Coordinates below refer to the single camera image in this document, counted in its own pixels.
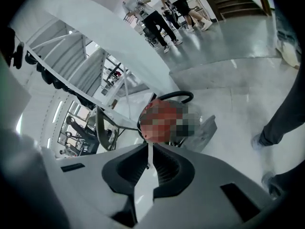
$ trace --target sneaker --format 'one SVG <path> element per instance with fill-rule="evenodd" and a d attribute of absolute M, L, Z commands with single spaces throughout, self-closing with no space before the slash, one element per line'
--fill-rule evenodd
<path fill-rule="evenodd" d="M 296 50 L 293 45 L 277 39 L 275 48 L 281 53 L 282 58 L 287 64 L 297 69 L 300 68 L 300 62 L 297 59 Z"/>
<path fill-rule="evenodd" d="M 187 32 L 194 32 L 195 30 L 193 28 L 191 29 L 186 29 Z"/>
<path fill-rule="evenodd" d="M 201 28 L 201 30 L 202 30 L 202 31 L 206 31 L 212 24 L 213 24 L 213 22 L 207 20 L 207 21 L 204 23 L 204 26 Z"/>
<path fill-rule="evenodd" d="M 176 40 L 173 40 L 173 44 L 174 45 L 180 45 L 181 43 L 182 43 L 183 41 L 180 41 L 180 40 L 178 40 L 178 39 L 176 39 Z"/>
<path fill-rule="evenodd" d="M 284 191 L 274 182 L 275 173 L 268 171 L 262 177 L 263 188 L 270 194 L 273 200 L 284 194 Z"/>
<path fill-rule="evenodd" d="M 164 53 L 167 53 L 169 50 L 170 50 L 170 47 L 169 47 L 169 46 L 165 46 L 165 47 L 164 47 Z"/>
<path fill-rule="evenodd" d="M 256 135 L 255 137 L 253 137 L 251 141 L 251 145 L 254 150 L 262 150 L 264 147 L 266 147 L 259 142 L 260 136 L 261 136 L 260 134 Z"/>

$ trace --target person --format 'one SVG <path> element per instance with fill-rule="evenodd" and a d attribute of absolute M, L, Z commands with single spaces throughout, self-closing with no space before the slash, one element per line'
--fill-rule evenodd
<path fill-rule="evenodd" d="M 165 4 L 165 0 L 161 0 L 162 1 L 162 4 L 164 7 L 166 7 L 166 4 Z M 205 31 L 207 30 L 211 25 L 212 25 L 212 22 L 205 19 L 203 16 L 201 16 L 198 12 L 190 9 L 188 3 L 187 3 L 187 0 L 169 0 L 178 10 L 179 13 L 181 13 L 187 24 L 188 24 L 188 32 L 193 32 L 194 29 L 192 27 L 192 17 L 194 17 L 195 19 L 197 19 L 198 21 L 200 21 L 201 23 L 203 23 L 203 27 L 202 27 L 202 31 Z"/>
<path fill-rule="evenodd" d="M 127 16 L 136 16 L 151 31 L 151 33 L 157 37 L 161 45 L 164 47 L 164 53 L 167 53 L 169 51 L 169 46 L 163 39 L 156 25 L 159 25 L 166 31 L 174 45 L 179 45 L 182 41 L 176 38 L 163 17 L 156 10 L 147 5 L 150 1 L 151 0 L 124 0 L 123 8 Z"/>
<path fill-rule="evenodd" d="M 61 155 L 67 155 L 67 156 L 76 156 L 77 155 L 69 147 L 65 148 L 64 150 L 60 150 L 59 153 Z"/>
<path fill-rule="evenodd" d="M 300 65 L 300 68 L 282 105 L 263 131 L 252 139 L 251 144 L 254 150 L 262 150 L 280 143 L 286 133 L 305 123 L 305 69 L 299 63 L 302 52 L 293 28 L 278 7 L 275 7 L 275 17 L 277 49 L 289 65 L 293 67 Z M 283 174 L 275 175 L 271 171 L 267 172 L 262 178 L 262 184 L 268 188 L 270 193 L 275 192 L 278 196 L 296 188 L 303 181 L 304 172 L 305 161 Z"/>
<path fill-rule="evenodd" d="M 161 7 L 162 15 L 166 18 L 166 20 L 172 24 L 177 30 L 180 29 L 180 25 L 177 23 L 177 14 L 173 14 L 171 11 L 166 10 L 165 7 Z"/>

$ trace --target gray floor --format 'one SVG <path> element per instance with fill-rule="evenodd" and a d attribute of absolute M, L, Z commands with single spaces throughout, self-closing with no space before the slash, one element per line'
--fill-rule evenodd
<path fill-rule="evenodd" d="M 217 131 L 202 154 L 219 158 L 261 184 L 263 174 L 286 172 L 305 157 L 305 125 L 284 135 L 278 145 L 254 151 L 251 139 L 260 133 L 286 98 L 298 70 L 275 50 L 273 18 L 228 19 L 205 32 L 176 31 L 183 44 L 158 53 L 181 90 L 190 90 L 190 109 L 202 119 L 216 116 Z M 128 134 L 130 143 L 139 137 Z M 136 186 L 135 207 L 141 220 L 153 206 L 158 185 L 154 169 L 145 170 Z"/>
<path fill-rule="evenodd" d="M 173 73 L 228 59 L 280 57 L 274 46 L 272 17 L 231 18 L 215 23 L 207 31 L 187 33 L 180 29 L 175 34 L 183 44 L 171 45 L 167 54 L 163 48 L 157 50 Z"/>

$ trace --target gray pants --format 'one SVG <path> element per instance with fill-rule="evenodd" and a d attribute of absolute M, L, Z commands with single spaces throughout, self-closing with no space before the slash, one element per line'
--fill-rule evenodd
<path fill-rule="evenodd" d="M 275 8 L 277 36 L 284 42 L 295 46 L 301 56 L 296 34 L 287 19 Z M 264 127 L 259 142 L 264 146 L 278 144 L 284 134 L 298 128 L 305 122 L 305 72 L 301 63 L 295 83 L 288 96 L 276 111 L 270 122 Z"/>

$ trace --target metal frame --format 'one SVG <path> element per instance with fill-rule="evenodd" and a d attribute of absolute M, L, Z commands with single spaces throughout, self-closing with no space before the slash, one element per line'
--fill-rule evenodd
<path fill-rule="evenodd" d="M 24 44 L 24 48 L 26 50 L 29 51 L 29 53 L 45 68 L 47 69 L 52 75 L 54 75 L 58 80 L 60 80 L 62 83 L 64 83 L 67 87 L 69 87 L 70 89 L 72 89 L 74 92 L 78 93 L 79 95 L 81 95 L 82 97 L 88 99 L 89 101 L 91 101 L 92 103 L 96 104 L 97 106 L 103 108 L 104 110 L 108 111 L 109 113 L 113 114 L 113 116 L 116 116 L 119 119 L 122 119 L 126 122 L 128 122 L 129 124 L 136 126 L 136 122 L 127 118 L 126 116 L 114 111 L 113 109 L 111 109 L 110 107 L 104 105 L 102 102 L 98 101 L 95 98 L 92 98 L 90 96 L 88 96 L 87 94 L 85 94 L 84 92 L 82 92 L 80 89 L 78 89 L 76 86 L 74 86 L 73 84 L 71 84 L 70 82 L 68 82 L 66 79 L 64 79 L 61 75 L 59 75 L 57 72 L 54 71 L 53 68 L 51 68 L 44 60 L 42 60 L 34 51 L 33 49 L 30 48 L 29 45 L 27 45 L 26 43 Z"/>

